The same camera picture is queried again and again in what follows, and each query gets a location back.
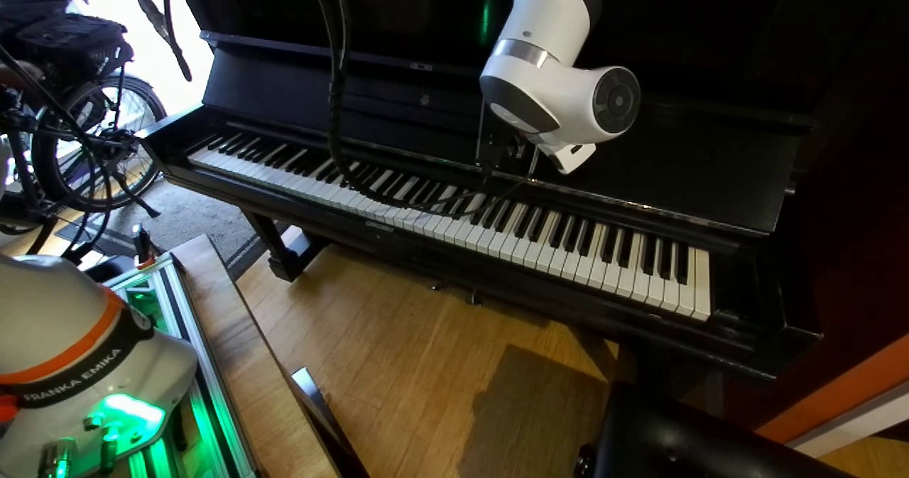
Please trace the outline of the black clamp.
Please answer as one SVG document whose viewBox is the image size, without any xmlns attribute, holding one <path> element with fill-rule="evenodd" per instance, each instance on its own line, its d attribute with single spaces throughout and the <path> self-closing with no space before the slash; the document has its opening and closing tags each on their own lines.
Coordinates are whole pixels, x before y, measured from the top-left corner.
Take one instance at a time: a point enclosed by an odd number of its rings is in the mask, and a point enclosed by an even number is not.
<svg viewBox="0 0 909 478">
<path fill-rule="evenodd" d="M 136 267 L 139 270 L 147 268 L 155 263 L 157 258 L 156 246 L 151 241 L 150 234 L 143 228 L 142 224 L 132 226 L 132 242 L 134 251 L 136 251 Z"/>
</svg>

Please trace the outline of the black upright piano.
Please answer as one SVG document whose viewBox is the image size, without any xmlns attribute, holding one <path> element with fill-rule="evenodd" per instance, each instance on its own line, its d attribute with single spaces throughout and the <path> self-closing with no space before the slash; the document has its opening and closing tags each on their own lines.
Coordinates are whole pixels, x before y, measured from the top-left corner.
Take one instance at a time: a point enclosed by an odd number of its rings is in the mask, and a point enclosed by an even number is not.
<svg viewBox="0 0 909 478">
<path fill-rule="evenodd" d="M 347 0 L 354 54 L 420 63 L 478 82 L 513 0 Z M 201 32 L 326 48 L 337 0 L 187 0 Z M 523 237 L 523 265 L 472 256 L 419 234 L 362 222 L 314 202 L 269 202 L 224 177 L 273 166 L 338 187 L 318 173 L 327 131 L 311 133 L 224 114 L 202 103 L 152 128 L 146 148 L 179 186 L 237 206 L 270 249 L 275 274 L 295 280 L 310 252 L 285 247 L 276 222 L 312 244 L 337 243 L 391 264 L 518 303 L 568 324 L 772 381 L 822 339 L 806 288 L 820 237 L 843 248 L 881 207 L 835 195 L 830 216 L 795 228 L 795 211 L 828 189 L 822 152 L 867 131 L 874 106 L 909 109 L 891 83 L 909 67 L 909 0 L 587 0 L 594 19 L 574 65 L 627 68 L 639 106 L 632 126 L 562 174 L 535 146 L 489 179 L 474 163 L 350 143 L 348 161 L 439 176 L 468 193 L 510 193 L 498 225 Z M 822 236 L 843 213 L 844 231 Z"/>
</svg>

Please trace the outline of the grey rug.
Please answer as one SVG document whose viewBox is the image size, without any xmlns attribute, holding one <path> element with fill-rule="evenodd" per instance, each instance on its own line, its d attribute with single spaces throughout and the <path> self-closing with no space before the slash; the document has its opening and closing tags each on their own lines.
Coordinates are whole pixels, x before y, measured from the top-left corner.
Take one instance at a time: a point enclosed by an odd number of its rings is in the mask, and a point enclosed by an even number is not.
<svg viewBox="0 0 909 478">
<path fill-rule="evenodd" d="M 105 254 L 133 256 L 132 229 L 137 224 L 165 251 L 207 235 L 234 275 L 241 274 L 264 253 L 263 242 L 236 206 L 165 180 L 156 181 L 143 200 L 158 210 L 159 216 L 149 217 L 136 204 L 112 212 L 99 242 Z"/>
</svg>

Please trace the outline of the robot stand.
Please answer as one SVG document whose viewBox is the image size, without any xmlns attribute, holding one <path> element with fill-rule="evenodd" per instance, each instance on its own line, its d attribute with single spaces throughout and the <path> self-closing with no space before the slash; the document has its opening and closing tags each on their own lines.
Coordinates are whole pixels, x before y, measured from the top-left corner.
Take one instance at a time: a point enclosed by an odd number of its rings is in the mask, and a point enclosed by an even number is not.
<svg viewBox="0 0 909 478">
<path fill-rule="evenodd" d="M 370 478 L 308 370 L 279 364 L 207 236 L 109 286 L 199 355 L 163 437 L 110 478 Z"/>
</svg>

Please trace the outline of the black bicycle bag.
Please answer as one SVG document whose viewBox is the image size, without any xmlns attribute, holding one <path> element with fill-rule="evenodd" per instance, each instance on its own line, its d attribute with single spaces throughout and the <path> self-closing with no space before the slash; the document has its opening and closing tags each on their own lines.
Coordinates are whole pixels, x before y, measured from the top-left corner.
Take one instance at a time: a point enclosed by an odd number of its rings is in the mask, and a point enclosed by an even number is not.
<svg viewBox="0 0 909 478">
<path fill-rule="evenodd" d="M 0 0 L 0 45 L 65 79 L 101 79 L 134 58 L 126 27 L 98 16 L 71 13 L 74 0 Z"/>
</svg>

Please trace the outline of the black piano bench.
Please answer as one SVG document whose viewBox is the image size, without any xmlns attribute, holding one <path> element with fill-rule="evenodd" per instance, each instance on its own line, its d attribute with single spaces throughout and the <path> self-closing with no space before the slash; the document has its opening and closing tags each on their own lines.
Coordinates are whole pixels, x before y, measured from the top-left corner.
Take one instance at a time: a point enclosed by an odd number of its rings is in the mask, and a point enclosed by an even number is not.
<svg viewBox="0 0 909 478">
<path fill-rule="evenodd" d="M 611 385 L 572 478 L 855 478 L 736 424 L 627 382 Z"/>
</svg>

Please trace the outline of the black bicycle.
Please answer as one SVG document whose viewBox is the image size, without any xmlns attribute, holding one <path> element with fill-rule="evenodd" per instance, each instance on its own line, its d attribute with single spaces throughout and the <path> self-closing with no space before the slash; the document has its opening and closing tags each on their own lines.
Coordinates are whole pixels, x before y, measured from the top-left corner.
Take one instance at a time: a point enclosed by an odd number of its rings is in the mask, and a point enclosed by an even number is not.
<svg viewBox="0 0 909 478">
<path fill-rule="evenodd" d="M 127 93 L 145 102 L 153 122 L 166 110 L 155 90 L 124 66 L 117 73 L 61 92 L 51 92 L 0 45 L 0 65 L 12 81 L 0 80 L 0 150 L 10 158 L 18 190 L 0 200 L 0 233 L 31 235 L 38 254 L 65 210 L 82 213 L 64 255 L 80 259 L 107 230 L 111 213 L 136 204 L 151 218 L 161 215 L 143 196 L 161 170 L 141 154 L 138 129 L 124 119 Z"/>
</svg>

